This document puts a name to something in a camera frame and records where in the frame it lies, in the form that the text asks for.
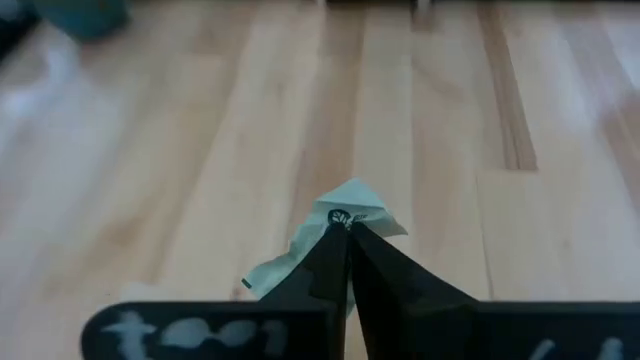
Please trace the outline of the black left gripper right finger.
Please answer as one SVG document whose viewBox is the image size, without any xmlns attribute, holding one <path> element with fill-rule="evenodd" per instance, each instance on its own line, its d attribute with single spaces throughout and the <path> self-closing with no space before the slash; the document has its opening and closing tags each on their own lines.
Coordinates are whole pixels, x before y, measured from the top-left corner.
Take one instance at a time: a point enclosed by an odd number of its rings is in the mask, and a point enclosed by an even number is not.
<svg viewBox="0 0 640 360">
<path fill-rule="evenodd" d="M 353 292 L 372 359 L 636 359 L 636 302 L 477 300 L 363 224 Z"/>
</svg>

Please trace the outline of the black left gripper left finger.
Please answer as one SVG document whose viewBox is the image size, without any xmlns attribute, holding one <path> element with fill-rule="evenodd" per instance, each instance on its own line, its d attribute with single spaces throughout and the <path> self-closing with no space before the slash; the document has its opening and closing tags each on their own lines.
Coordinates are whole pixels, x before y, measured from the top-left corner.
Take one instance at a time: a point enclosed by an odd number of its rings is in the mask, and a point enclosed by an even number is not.
<svg viewBox="0 0 640 360">
<path fill-rule="evenodd" d="M 80 337 L 91 360 L 340 359 L 348 232 L 332 225 L 257 301 L 131 301 L 93 315 Z"/>
</svg>

